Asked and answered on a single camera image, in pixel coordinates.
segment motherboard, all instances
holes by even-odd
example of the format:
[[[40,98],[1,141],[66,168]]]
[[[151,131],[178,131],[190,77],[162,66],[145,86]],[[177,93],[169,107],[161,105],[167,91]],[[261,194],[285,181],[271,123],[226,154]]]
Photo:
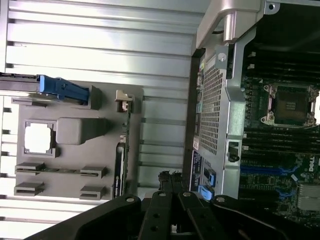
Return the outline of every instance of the motherboard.
[[[247,49],[238,198],[310,227],[320,227],[319,90],[316,57]]]

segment screw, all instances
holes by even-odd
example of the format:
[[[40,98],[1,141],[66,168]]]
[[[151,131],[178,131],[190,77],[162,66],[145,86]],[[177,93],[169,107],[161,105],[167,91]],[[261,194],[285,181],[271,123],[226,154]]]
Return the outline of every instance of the screw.
[[[224,62],[225,60],[227,60],[227,55],[225,53],[223,53],[223,52],[220,52],[218,54],[218,59],[219,59],[220,62]]]
[[[132,202],[134,202],[134,201],[135,201],[135,199],[134,199],[134,198],[132,198],[132,197],[129,197],[129,198],[127,198],[127,199],[126,199],[126,201],[127,201],[128,203],[132,203]]]
[[[190,192],[184,192],[182,195],[185,196],[185,197],[190,197],[191,193]]]
[[[219,203],[224,203],[226,200],[223,197],[217,197],[216,199]]]

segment perforated metal panel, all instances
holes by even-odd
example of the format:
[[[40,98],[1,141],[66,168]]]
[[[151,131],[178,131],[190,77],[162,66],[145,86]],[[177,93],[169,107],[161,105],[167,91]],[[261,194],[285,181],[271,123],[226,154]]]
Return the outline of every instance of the perforated metal panel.
[[[222,82],[223,73],[215,65],[204,73],[200,143],[213,154],[217,154]]]

